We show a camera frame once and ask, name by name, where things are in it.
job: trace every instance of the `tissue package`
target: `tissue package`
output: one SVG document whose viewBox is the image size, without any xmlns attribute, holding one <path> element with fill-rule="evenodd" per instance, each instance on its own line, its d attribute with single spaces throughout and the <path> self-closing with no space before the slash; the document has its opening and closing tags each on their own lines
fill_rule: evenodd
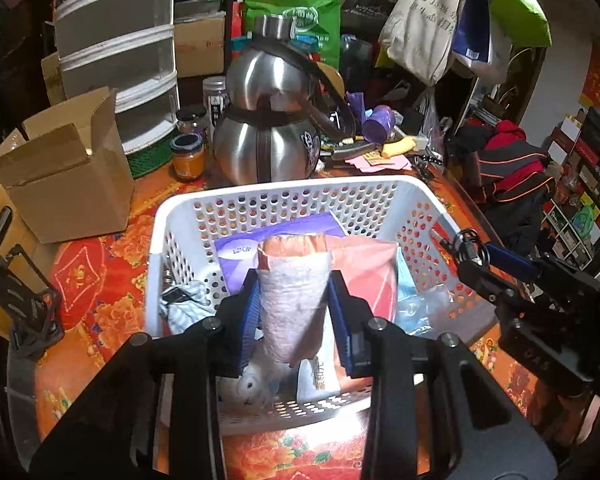
<svg viewBox="0 0 600 480">
<path fill-rule="evenodd" d="M 258 244 L 260 242 L 277 235 L 316 233 L 341 238 L 347 235 L 336 217 L 331 212 L 327 212 L 296 218 L 216 240 L 214 245 L 229 294 L 240 292 L 248 270 L 258 267 Z"/>
</svg>

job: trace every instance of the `jar lid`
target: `jar lid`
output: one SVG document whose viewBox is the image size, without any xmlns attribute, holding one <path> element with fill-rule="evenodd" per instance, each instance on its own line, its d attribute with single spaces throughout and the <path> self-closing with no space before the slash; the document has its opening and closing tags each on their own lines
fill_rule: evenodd
<svg viewBox="0 0 600 480">
<path fill-rule="evenodd" d="M 196 117 L 206 116 L 206 107 L 202 103 L 185 106 L 176 112 L 176 118 L 179 121 L 192 121 Z"/>
<path fill-rule="evenodd" d="M 202 147 L 202 136 L 200 134 L 179 134 L 171 139 L 171 151 L 173 153 L 196 152 Z"/>
<path fill-rule="evenodd" d="M 223 75 L 207 77 L 202 82 L 202 88 L 205 90 L 224 90 L 226 88 L 226 78 Z"/>
</svg>

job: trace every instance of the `black jar lid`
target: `black jar lid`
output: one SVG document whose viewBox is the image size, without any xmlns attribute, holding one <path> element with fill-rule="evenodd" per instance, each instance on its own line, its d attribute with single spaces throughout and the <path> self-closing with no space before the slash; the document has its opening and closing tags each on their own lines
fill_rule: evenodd
<svg viewBox="0 0 600 480">
<path fill-rule="evenodd" d="M 171 139 L 171 151 L 173 153 L 196 152 L 202 147 L 202 136 L 200 134 L 179 134 Z"/>
<path fill-rule="evenodd" d="M 176 112 L 176 118 L 180 122 L 192 121 L 196 117 L 202 118 L 206 116 L 206 107 L 202 103 L 185 106 Z"/>
</svg>

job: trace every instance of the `jar with orange contents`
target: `jar with orange contents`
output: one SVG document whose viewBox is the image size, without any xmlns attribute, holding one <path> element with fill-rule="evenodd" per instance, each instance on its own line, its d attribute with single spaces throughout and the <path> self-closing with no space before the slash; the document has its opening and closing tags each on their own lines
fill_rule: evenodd
<svg viewBox="0 0 600 480">
<path fill-rule="evenodd" d="M 205 146 L 198 133 L 179 134 L 171 141 L 173 169 L 182 180 L 195 180 L 205 171 Z"/>
</svg>

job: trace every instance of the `glass jar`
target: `glass jar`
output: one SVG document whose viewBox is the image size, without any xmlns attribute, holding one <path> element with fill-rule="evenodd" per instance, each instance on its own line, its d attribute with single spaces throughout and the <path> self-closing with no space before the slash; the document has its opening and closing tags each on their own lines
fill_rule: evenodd
<svg viewBox="0 0 600 480">
<path fill-rule="evenodd" d="M 218 119 L 229 105 L 226 78 L 223 75 L 207 77 L 202 82 L 202 95 L 205 99 L 206 114 L 209 120 L 207 147 L 209 150 L 213 150 L 216 124 L 218 124 Z"/>
<path fill-rule="evenodd" d="M 185 106 L 176 113 L 178 120 L 178 131 L 181 134 L 200 134 L 202 135 L 205 146 L 208 146 L 208 118 L 206 108 L 202 103 Z"/>
<path fill-rule="evenodd" d="M 199 133 L 179 134 L 171 140 L 173 169 L 182 180 L 195 180 L 205 171 L 205 147 Z"/>
</svg>

